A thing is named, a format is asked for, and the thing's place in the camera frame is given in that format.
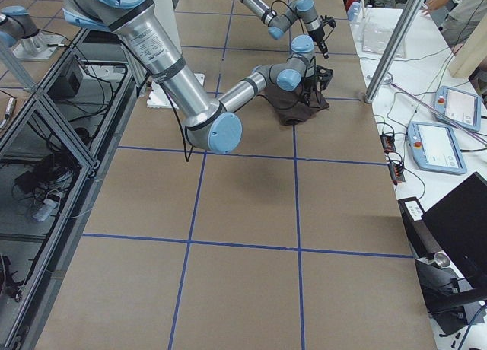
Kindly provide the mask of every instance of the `person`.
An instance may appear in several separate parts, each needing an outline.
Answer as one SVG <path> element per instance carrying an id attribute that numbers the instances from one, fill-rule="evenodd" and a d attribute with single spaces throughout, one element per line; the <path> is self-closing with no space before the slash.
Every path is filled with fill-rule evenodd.
<path id="1" fill-rule="evenodd" d="M 449 0 L 427 0 L 424 12 L 430 14 L 445 6 Z M 487 0 L 462 0 L 441 25 L 441 34 L 449 47 L 465 43 L 487 14 Z"/>

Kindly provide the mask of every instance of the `grid of blue tape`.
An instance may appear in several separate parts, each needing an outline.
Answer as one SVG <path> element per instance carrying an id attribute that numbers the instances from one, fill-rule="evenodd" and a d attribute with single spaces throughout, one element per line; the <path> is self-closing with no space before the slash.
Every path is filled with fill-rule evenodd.
<path id="1" fill-rule="evenodd" d="M 0 8 L 2 8 L 2 2 L 4 0 L 0 0 Z M 36 4 L 37 2 L 62 2 L 62 0 L 19 0 L 19 1 L 26 1 L 26 2 L 32 2 L 32 4 L 30 4 L 29 6 L 27 6 L 27 10 L 29 10 L 29 8 L 31 8 L 34 4 Z M 62 18 L 60 16 L 60 14 L 62 13 L 62 9 L 59 9 L 53 17 L 32 17 L 33 18 L 33 21 L 35 22 L 37 18 L 39 19 L 49 19 L 49 21 L 46 23 L 46 25 L 44 26 L 44 28 L 47 28 L 52 22 L 54 19 L 60 19 Z M 0 81 L 2 81 L 2 79 L 8 74 L 8 71 L 4 72 L 3 75 L 0 76 Z M 20 89 L 22 90 L 23 88 L 21 86 L 18 86 L 18 87 L 15 87 L 15 86 L 3 86 L 3 85 L 0 85 L 0 87 L 2 89 Z"/>
<path id="2" fill-rule="evenodd" d="M 190 13 L 190 14 L 221 14 L 227 15 L 228 19 L 228 28 L 227 34 L 225 37 L 225 43 L 223 47 L 207 47 L 207 46 L 183 46 L 183 48 L 199 48 L 199 49 L 220 49 L 222 51 L 222 60 L 224 60 L 226 52 L 229 49 L 238 49 L 238 48 L 229 48 L 228 47 L 228 37 L 230 34 L 231 29 L 231 21 L 234 14 L 234 5 L 235 1 L 232 2 L 231 12 L 229 14 L 225 13 Z M 289 44 L 291 44 L 291 32 L 289 33 Z M 256 51 L 265 52 L 261 49 L 255 49 Z M 339 55 L 351 55 L 350 53 L 335 53 Z M 214 92 L 209 92 L 209 94 L 214 94 L 216 97 L 221 94 L 219 91 L 221 82 L 221 74 L 218 76 L 216 90 Z M 354 97 L 329 97 L 330 100 L 358 100 Z M 302 253 L 321 253 L 321 254 L 333 254 L 333 255 L 347 255 L 347 256 L 373 256 L 373 257 L 382 257 L 388 259 L 412 259 L 410 255 L 402 255 L 402 254 L 395 254 L 395 253 L 368 253 L 368 252 L 354 252 L 354 251 L 343 251 L 343 250 L 322 250 L 322 249 L 311 249 L 301 246 L 301 224 L 300 224 L 300 212 L 299 212 L 299 186 L 298 186 L 298 162 L 299 161 L 315 161 L 315 162 L 323 162 L 323 163 L 336 163 L 336 164 L 361 164 L 361 165 L 376 165 L 378 167 L 386 167 L 385 163 L 376 163 L 376 162 L 367 162 L 367 161 L 340 161 L 340 160 L 330 160 L 330 159 L 319 159 L 319 158 L 305 158 L 305 157 L 298 157 L 298 149 L 297 149 L 297 136 L 296 136 L 296 129 L 293 127 L 293 156 L 292 157 L 282 157 L 282 156 L 265 156 L 265 155 L 248 155 L 248 154 L 227 154 L 225 155 L 228 158 L 267 158 L 267 159 L 284 159 L 284 160 L 291 160 L 294 161 L 294 195 L 295 195 L 295 204 L 296 204 L 296 247 L 278 247 L 278 246 L 266 246 L 266 245 L 256 245 L 256 244 L 245 244 L 245 243 L 227 243 L 227 242 L 214 242 L 214 241 L 203 241 L 203 240 L 193 240 L 193 229 L 196 219 L 196 214 L 198 211 L 199 206 L 199 194 L 201 191 L 202 181 L 204 178 L 205 172 L 205 164 L 206 159 L 209 155 L 215 154 L 212 152 L 207 151 L 194 151 L 195 154 L 202 154 L 202 166 L 199 175 L 199 182 L 198 188 L 196 191 L 196 198 L 195 198 L 195 205 L 193 208 L 193 216 L 191 220 L 191 225 L 189 228 L 189 235 L 187 240 L 179 240 L 179 239 L 170 239 L 170 238 L 163 238 L 163 237 L 138 237 L 138 236 L 126 236 L 126 235 L 113 235 L 113 234 L 84 234 L 85 237 L 99 237 L 99 238 L 111 238 L 111 239 L 121 239 L 121 240 L 150 240 L 150 241 L 160 241 L 160 242 L 168 242 L 168 243 L 180 243 L 186 245 L 186 252 L 183 261 L 183 268 L 181 271 L 180 276 L 180 283 L 178 288 L 177 300 L 176 305 L 174 308 L 173 313 L 173 322 L 170 331 L 170 340 L 167 346 L 168 350 L 172 350 L 174 336 L 176 335 L 176 328 L 177 328 L 177 321 L 178 321 L 178 314 L 180 309 L 180 303 L 183 296 L 183 287 L 186 277 L 186 269 L 189 261 L 189 255 L 191 254 L 191 247 L 193 245 L 204 245 L 204 246 L 218 246 L 218 247 L 243 247 L 247 249 L 259 249 L 259 250 L 284 250 L 284 251 L 291 251 L 295 252 L 297 255 L 297 265 L 298 265 L 298 283 L 299 283 L 299 308 L 300 308 L 300 325 L 301 325 L 301 350 L 306 349 L 306 330 L 305 330 L 305 309 L 304 309 L 304 289 L 303 289 L 303 265 L 302 265 Z M 178 149 L 167 149 L 167 148 L 145 148 L 140 146 L 119 146 L 120 149 L 134 149 L 134 150 L 145 150 L 145 151 L 160 151 L 160 152 L 173 152 L 182 154 L 183 150 Z"/>

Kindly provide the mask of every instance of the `robotic arm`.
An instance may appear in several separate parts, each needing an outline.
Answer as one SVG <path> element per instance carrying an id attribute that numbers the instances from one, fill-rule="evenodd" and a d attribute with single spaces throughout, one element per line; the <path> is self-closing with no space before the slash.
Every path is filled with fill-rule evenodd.
<path id="1" fill-rule="evenodd" d="M 21 40 L 24 51 L 32 56 L 48 47 L 45 36 L 21 6 L 8 6 L 0 12 L 0 40 L 9 48 Z"/>
<path id="2" fill-rule="evenodd" d="M 336 27 L 333 17 L 320 17 L 314 7 L 313 0 L 294 0 L 282 15 L 277 15 L 262 0 L 239 0 L 249 8 L 260 20 L 269 27 L 269 34 L 274 39 L 281 38 L 298 19 L 304 22 L 308 34 L 317 44 L 324 58 L 328 58 L 328 47 L 325 44 L 324 27 Z"/>
<path id="3" fill-rule="evenodd" d="M 185 114 L 187 141 L 205 150 L 229 153 L 237 147 L 242 125 L 232 112 L 266 85 L 294 90 L 314 71 L 313 42 L 309 36 L 298 37 L 286 63 L 260 66 L 220 99 L 211 99 L 154 16 L 153 0 L 65 0 L 64 12 L 72 24 L 118 35 Z"/>

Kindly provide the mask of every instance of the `white label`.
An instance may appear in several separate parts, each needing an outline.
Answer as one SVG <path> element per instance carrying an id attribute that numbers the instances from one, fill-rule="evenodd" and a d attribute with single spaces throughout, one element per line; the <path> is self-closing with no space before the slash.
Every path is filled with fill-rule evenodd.
<path id="1" fill-rule="evenodd" d="M 417 201 L 406 202 L 406 208 L 410 213 L 411 217 L 415 221 L 421 221 L 423 216 L 423 211 L 419 208 Z"/>
<path id="2" fill-rule="evenodd" d="M 130 40 L 130 43 L 135 53 L 146 65 L 155 61 L 164 52 L 162 40 L 152 29 L 144 30 L 136 38 Z"/>

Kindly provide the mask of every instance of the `white table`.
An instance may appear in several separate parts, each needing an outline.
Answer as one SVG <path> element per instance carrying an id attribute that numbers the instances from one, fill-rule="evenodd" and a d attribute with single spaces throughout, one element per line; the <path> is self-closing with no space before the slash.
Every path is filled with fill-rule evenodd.
<path id="1" fill-rule="evenodd" d="M 394 28 L 402 10 L 368 8 L 366 11 L 369 12 L 367 16 L 368 22 L 381 24 L 384 28 Z M 364 52 L 360 36 L 358 35 L 358 26 L 351 24 L 351 27 L 355 37 L 357 53 L 361 57 L 362 73 L 368 85 L 368 76 L 374 74 L 380 55 Z M 389 70 L 394 77 L 395 84 L 411 94 L 431 92 L 431 94 L 424 94 L 424 96 L 419 97 L 430 105 L 433 105 L 434 93 L 441 85 L 455 86 L 460 90 L 475 93 L 468 80 L 452 78 L 448 70 L 443 73 L 448 64 L 447 60 L 450 60 L 452 55 L 430 16 L 418 14 L 404 42 L 406 57 L 403 59 L 396 58 Z M 389 123 L 396 133 L 404 133 L 406 131 L 399 123 L 407 126 L 411 120 L 436 122 L 434 115 L 429 110 L 421 105 L 418 106 L 417 102 L 405 94 L 397 94 L 393 104 L 396 92 L 397 89 L 391 86 L 383 86 L 375 97 L 372 107 L 378 122 L 383 122 L 385 119 L 385 122 Z M 487 115 L 487 112 L 485 108 L 482 108 L 482 115 L 484 114 Z M 379 132 L 381 132 L 383 125 L 378 124 L 377 127 Z M 390 132 L 390 128 L 385 126 L 384 131 Z M 487 134 L 487 122 L 482 121 L 480 132 Z M 462 149 L 482 147 L 479 142 L 458 129 L 455 129 L 455 135 Z M 424 191 L 420 202 L 423 208 L 428 210 L 475 171 L 487 177 L 487 151 L 463 154 L 468 168 L 467 173 L 464 175 L 455 176 L 445 173 L 432 173 L 418 169 L 412 159 L 409 146 L 404 143 L 404 138 L 405 135 L 403 134 L 396 135 L 397 151 L 404 157 L 406 168 L 423 180 L 425 191 L 420 180 L 406 171 L 406 182 L 399 184 L 396 189 L 396 197 L 398 199 L 410 196 L 419 197 L 423 195 Z M 438 348 L 450 348 L 453 340 L 455 340 L 454 335 L 441 338 L 438 336 L 441 333 L 441 329 L 436 322 L 432 320 L 431 325 L 436 334 L 435 338 Z M 462 349 L 468 348 L 487 348 L 487 325 L 473 326 L 462 347 Z"/>

